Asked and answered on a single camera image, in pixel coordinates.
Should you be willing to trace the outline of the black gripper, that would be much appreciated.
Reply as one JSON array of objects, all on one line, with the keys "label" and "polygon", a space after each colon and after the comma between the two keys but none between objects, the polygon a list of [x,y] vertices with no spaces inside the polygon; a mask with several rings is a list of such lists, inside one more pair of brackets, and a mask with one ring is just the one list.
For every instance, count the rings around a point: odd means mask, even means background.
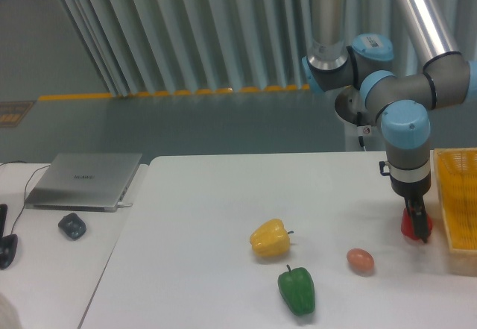
[{"label": "black gripper", "polygon": [[418,165],[380,161],[379,172],[381,176],[389,177],[393,191],[405,198],[406,213],[414,237],[427,243],[429,225],[422,197],[431,187],[430,161]]}]

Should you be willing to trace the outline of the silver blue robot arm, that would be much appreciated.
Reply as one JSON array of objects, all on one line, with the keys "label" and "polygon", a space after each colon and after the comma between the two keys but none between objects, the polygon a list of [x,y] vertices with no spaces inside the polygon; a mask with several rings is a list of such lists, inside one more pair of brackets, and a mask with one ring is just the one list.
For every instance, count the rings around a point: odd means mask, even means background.
[{"label": "silver blue robot arm", "polygon": [[428,113],[476,99],[476,63],[467,61],[436,0],[395,0],[422,72],[398,78],[389,69],[391,42],[378,34],[344,43],[346,0],[310,0],[312,46],[303,59],[309,83],[320,91],[351,86],[359,94],[386,150],[380,172],[405,201],[413,235],[431,233],[423,197],[431,186]]}]

